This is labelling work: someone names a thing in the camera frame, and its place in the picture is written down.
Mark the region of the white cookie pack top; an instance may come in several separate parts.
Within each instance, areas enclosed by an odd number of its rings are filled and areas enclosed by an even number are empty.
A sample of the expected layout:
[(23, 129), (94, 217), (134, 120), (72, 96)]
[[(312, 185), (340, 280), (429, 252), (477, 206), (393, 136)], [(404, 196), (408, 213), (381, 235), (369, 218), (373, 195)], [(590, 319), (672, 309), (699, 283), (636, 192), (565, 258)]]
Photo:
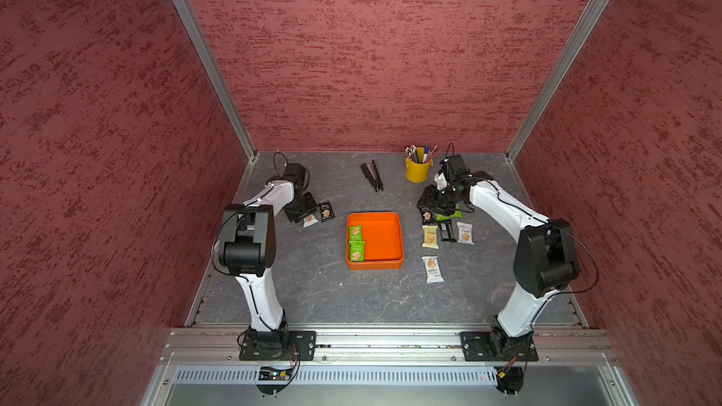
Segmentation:
[(318, 223), (319, 223), (319, 220), (316, 218), (316, 216), (314, 214), (309, 214), (303, 219), (304, 227), (311, 227)]

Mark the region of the white cookie pack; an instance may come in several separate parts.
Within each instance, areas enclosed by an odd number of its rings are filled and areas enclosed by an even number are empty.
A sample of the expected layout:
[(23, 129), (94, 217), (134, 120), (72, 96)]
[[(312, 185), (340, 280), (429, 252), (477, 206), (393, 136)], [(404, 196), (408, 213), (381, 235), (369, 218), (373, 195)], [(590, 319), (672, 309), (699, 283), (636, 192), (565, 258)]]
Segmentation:
[(424, 263), (426, 282), (428, 284), (443, 283), (445, 281), (440, 270), (438, 257), (425, 256), (421, 260)]
[(303, 219), (304, 227), (311, 227), (318, 223), (319, 223), (319, 220), (316, 218), (316, 216), (314, 214), (309, 214)]

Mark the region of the green cookie pack hidden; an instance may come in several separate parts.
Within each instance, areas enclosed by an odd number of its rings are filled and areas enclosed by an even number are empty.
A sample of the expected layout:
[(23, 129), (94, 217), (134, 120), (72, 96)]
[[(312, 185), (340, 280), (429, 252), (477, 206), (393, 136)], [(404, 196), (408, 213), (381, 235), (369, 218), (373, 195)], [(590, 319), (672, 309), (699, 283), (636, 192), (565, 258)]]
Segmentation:
[(438, 222), (442, 222), (442, 221), (447, 221), (447, 220), (451, 220), (451, 219), (454, 219), (454, 218), (461, 218), (462, 216), (463, 216), (462, 211), (461, 211), (461, 210), (456, 210), (455, 213), (454, 213), (454, 214), (451, 214), (451, 215), (436, 214), (436, 215), (435, 215), (435, 219), (436, 219)]

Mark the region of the black cookie pack top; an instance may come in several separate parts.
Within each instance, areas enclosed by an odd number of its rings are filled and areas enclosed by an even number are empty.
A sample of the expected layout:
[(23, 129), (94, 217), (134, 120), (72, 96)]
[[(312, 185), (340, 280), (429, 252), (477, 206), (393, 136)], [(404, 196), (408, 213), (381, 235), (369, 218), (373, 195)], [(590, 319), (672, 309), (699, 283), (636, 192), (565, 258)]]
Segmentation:
[(432, 226), (432, 225), (436, 224), (436, 219), (434, 217), (434, 214), (429, 209), (421, 209), (420, 215), (421, 215), (423, 226)]

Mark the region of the black cookie pack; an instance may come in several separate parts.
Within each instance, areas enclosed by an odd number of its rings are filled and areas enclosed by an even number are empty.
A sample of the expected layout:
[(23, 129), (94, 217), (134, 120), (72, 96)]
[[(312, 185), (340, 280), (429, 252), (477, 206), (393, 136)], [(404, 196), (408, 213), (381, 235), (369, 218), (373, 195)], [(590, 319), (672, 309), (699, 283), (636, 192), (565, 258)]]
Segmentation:
[(434, 217), (434, 214), (429, 209), (421, 209), (420, 215), (421, 215), (423, 226), (432, 226), (432, 225), (436, 224), (436, 219)]
[(452, 222), (450, 220), (439, 221), (437, 225), (440, 233), (440, 240), (442, 242), (457, 242), (453, 232)]
[(329, 201), (323, 201), (318, 205), (321, 221), (328, 222), (335, 218), (333, 207)]

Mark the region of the black cookie pack bottom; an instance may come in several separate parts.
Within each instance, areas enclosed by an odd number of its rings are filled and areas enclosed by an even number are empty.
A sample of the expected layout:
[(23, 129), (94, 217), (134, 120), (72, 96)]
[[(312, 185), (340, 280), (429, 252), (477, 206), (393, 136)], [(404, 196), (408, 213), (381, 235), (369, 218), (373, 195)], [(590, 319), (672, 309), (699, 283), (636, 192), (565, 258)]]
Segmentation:
[(318, 205), (321, 221), (328, 222), (335, 218), (333, 207), (329, 201), (323, 201)]

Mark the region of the cream cookie pack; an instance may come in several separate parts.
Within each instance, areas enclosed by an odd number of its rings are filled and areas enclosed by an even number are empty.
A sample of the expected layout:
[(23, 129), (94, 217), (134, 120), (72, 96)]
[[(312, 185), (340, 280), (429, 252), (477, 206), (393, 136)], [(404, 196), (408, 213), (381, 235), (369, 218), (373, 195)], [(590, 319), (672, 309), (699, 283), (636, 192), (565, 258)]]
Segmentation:
[(425, 225), (423, 229), (423, 248), (438, 249), (438, 228), (433, 225)]

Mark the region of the white cookie pack sideways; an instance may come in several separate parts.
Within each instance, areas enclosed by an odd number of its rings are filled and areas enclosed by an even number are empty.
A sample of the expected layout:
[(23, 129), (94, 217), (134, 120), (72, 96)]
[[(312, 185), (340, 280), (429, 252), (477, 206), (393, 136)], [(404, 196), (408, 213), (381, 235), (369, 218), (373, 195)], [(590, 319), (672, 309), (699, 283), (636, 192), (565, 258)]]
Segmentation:
[(457, 222), (456, 225), (458, 227), (457, 242), (460, 244), (474, 244), (473, 226), (463, 222)]

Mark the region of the white cookie pack bottom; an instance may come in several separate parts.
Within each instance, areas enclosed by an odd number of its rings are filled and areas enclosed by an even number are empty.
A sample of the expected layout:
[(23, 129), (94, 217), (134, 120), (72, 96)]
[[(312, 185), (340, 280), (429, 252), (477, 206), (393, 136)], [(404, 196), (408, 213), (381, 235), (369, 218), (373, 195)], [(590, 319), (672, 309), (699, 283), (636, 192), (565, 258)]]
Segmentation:
[(428, 284), (443, 283), (445, 281), (440, 270), (438, 257), (425, 256), (421, 260), (424, 263), (426, 282)]

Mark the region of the green cookie pack bottom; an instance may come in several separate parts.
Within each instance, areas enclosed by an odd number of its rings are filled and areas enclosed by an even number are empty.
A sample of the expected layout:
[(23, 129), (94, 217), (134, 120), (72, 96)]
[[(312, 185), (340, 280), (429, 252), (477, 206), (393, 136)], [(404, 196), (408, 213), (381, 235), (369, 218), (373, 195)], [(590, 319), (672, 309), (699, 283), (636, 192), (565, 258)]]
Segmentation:
[(366, 242), (363, 240), (351, 240), (349, 242), (349, 261), (352, 263), (365, 260)]

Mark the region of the orange storage box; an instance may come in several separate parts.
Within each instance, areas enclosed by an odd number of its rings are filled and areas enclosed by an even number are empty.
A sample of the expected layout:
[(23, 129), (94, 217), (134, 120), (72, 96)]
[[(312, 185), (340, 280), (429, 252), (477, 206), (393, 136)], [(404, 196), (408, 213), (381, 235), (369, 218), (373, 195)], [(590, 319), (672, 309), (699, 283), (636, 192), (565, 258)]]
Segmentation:
[[(349, 261), (349, 226), (362, 226), (365, 260)], [(347, 217), (346, 262), (352, 271), (398, 270), (404, 262), (402, 224), (396, 212), (353, 212)]]

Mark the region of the green cookie pack edge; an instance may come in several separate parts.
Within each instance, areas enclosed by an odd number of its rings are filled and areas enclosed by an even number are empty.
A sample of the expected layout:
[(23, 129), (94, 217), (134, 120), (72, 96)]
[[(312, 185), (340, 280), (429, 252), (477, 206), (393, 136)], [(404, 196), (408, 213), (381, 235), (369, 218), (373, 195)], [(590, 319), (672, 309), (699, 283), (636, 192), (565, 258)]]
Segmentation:
[(362, 226), (349, 226), (348, 236), (350, 242), (363, 242), (363, 227)]

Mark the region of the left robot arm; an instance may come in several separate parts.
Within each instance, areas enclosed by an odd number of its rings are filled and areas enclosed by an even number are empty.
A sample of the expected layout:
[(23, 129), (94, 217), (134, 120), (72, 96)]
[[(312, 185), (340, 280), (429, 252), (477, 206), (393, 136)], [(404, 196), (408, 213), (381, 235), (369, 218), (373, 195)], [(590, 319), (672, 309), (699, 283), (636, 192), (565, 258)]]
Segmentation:
[(252, 199), (223, 211), (214, 264), (240, 285), (250, 312), (248, 345), (278, 353), (289, 347), (285, 311), (276, 296), (272, 267), (276, 260), (276, 216), (301, 199), (305, 182), (297, 176), (269, 180)]

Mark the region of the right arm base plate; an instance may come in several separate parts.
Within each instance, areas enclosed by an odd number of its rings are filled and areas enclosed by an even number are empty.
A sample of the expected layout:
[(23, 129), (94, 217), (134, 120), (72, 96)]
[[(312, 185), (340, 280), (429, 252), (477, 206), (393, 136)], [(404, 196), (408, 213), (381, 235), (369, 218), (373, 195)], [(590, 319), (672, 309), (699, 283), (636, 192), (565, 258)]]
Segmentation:
[(513, 359), (521, 362), (539, 360), (531, 333), (512, 338), (501, 328), (495, 328), (489, 332), (462, 332), (459, 337), (466, 362), (506, 363)]

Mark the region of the aluminium front rail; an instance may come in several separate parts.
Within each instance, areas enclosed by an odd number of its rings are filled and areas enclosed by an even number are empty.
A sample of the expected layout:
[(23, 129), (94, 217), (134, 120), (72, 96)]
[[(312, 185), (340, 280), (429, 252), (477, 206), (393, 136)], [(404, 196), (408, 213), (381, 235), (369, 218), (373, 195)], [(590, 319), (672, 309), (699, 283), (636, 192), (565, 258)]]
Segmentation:
[[(532, 341), (533, 356), (510, 356), (493, 361), (469, 333), (486, 331), (478, 325), (329, 325), (302, 324), (295, 331), (313, 331), (312, 343), (299, 349), (314, 351), (317, 366), (489, 366), (513, 362), (516, 367), (618, 367), (620, 359), (605, 330), (574, 326), (540, 326)], [(244, 325), (198, 325), (174, 328), (160, 356), (162, 364), (240, 365)]]

